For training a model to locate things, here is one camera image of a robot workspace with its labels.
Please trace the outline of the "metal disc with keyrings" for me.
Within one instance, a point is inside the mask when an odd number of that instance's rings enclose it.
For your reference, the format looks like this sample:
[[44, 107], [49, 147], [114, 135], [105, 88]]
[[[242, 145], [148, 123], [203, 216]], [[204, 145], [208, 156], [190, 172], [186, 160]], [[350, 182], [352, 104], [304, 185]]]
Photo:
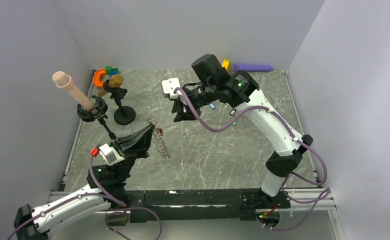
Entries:
[[155, 119], [148, 119], [147, 123], [152, 124], [154, 126], [153, 141], [154, 141], [154, 144], [156, 146], [156, 149], [157, 149], [159, 155], [163, 159], [170, 159], [171, 155], [170, 155], [170, 152], [165, 144], [164, 136], [160, 136], [160, 134], [157, 130], [157, 127], [160, 127], [158, 125], [158, 122]]

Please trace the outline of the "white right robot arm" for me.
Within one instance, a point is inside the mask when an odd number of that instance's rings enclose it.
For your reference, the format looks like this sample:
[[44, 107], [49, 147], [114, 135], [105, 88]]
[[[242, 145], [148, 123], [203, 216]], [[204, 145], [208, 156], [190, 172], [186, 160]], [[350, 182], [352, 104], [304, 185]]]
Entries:
[[171, 111], [176, 116], [173, 121], [197, 120], [200, 108], [214, 101], [230, 105], [237, 117], [247, 117], [274, 147], [265, 163], [265, 180], [258, 195], [259, 203], [271, 208], [278, 202], [278, 192], [286, 177], [298, 167], [313, 138], [302, 135], [282, 118], [248, 72], [228, 73], [213, 54], [201, 56], [191, 67], [199, 82], [184, 86], [178, 78], [161, 82], [164, 96], [174, 102]]

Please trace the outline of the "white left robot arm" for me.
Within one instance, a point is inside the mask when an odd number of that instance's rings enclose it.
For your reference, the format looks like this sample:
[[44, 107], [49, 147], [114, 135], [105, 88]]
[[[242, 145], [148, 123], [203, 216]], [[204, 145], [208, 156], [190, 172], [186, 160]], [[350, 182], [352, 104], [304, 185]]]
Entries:
[[149, 157], [148, 150], [156, 126], [148, 124], [141, 130], [111, 143], [98, 144], [90, 152], [101, 156], [103, 165], [90, 165], [87, 184], [63, 198], [42, 206], [20, 207], [9, 239], [47, 240], [54, 232], [99, 211], [124, 213], [127, 207], [139, 208], [144, 197], [137, 191], [126, 191], [126, 180], [137, 159]]

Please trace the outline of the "blue tag key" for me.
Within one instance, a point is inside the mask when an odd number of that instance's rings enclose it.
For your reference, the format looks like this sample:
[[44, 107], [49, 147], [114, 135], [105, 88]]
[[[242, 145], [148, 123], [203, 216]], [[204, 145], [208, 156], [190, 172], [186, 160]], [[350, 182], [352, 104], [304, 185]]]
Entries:
[[212, 102], [209, 104], [209, 107], [210, 107], [212, 110], [215, 110], [215, 109], [216, 109], [216, 106], [215, 106]]

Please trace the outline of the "black short microphone stand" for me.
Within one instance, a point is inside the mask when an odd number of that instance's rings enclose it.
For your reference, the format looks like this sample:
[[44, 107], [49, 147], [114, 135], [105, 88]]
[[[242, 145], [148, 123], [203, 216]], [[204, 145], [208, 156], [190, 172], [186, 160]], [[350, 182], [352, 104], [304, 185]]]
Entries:
[[107, 93], [110, 93], [110, 99], [113, 99], [118, 109], [114, 112], [114, 121], [121, 126], [131, 124], [136, 118], [136, 111], [130, 106], [123, 106], [122, 99], [126, 96], [128, 90], [125, 88], [109, 88], [107, 86], [109, 80], [107, 80], [103, 86]]

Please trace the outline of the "black tag key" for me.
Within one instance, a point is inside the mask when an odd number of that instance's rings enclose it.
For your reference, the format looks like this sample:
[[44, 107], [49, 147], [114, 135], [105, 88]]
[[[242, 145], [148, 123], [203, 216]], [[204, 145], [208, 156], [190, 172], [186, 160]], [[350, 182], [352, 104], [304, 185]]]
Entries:
[[232, 109], [229, 113], [230, 116], [234, 116], [236, 114], [237, 110], [236, 109]]

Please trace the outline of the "yellow block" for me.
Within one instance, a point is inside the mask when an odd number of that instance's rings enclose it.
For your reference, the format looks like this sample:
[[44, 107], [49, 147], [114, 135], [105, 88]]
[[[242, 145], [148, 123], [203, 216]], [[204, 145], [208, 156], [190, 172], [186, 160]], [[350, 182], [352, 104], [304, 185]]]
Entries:
[[230, 60], [229, 59], [224, 59], [222, 62], [222, 67], [225, 68], [227, 72], [229, 72], [230, 69]]

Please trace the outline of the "gold microphone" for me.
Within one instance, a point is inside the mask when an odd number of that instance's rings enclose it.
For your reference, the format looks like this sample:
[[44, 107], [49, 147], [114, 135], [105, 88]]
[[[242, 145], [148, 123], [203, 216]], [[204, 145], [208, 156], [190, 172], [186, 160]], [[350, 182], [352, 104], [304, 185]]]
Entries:
[[[110, 89], [115, 89], [121, 87], [124, 82], [124, 78], [120, 74], [114, 74], [110, 77], [107, 86]], [[103, 98], [107, 94], [107, 91], [104, 86], [98, 91], [97, 96]]]

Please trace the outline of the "orange horseshoe toy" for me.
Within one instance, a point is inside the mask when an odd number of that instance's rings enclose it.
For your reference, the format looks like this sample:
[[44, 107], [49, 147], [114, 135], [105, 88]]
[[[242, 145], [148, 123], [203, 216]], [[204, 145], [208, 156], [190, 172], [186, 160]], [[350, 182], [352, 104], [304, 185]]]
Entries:
[[92, 83], [97, 88], [102, 88], [104, 81], [103, 77], [107, 74], [105, 69], [96, 70], [92, 77]]

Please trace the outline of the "green blue toy bricks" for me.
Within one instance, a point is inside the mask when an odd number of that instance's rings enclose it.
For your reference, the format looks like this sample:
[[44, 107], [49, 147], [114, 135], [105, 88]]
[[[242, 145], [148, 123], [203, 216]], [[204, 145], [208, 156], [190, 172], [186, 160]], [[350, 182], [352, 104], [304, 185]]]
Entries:
[[120, 73], [118, 68], [114, 68], [110, 65], [105, 67], [105, 74], [108, 75], [109, 77], [113, 75], [118, 75]]

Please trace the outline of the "purple cylinder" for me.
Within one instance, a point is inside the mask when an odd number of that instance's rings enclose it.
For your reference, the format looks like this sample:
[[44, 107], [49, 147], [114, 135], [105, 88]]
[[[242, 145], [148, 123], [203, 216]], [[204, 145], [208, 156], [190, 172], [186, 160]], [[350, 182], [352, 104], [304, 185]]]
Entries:
[[246, 71], [246, 72], [271, 72], [273, 71], [273, 67], [271, 65], [263, 65], [263, 64], [242, 64], [236, 63], [233, 65], [233, 71]]

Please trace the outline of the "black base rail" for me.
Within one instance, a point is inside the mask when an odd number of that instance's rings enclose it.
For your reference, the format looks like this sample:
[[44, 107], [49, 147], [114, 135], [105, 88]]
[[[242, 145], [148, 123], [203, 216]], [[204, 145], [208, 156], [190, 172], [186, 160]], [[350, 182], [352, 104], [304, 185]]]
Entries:
[[132, 208], [129, 217], [131, 223], [156, 219], [254, 221], [263, 213], [291, 207], [284, 193], [268, 197], [258, 188], [125, 190], [119, 187], [109, 188], [108, 192]]

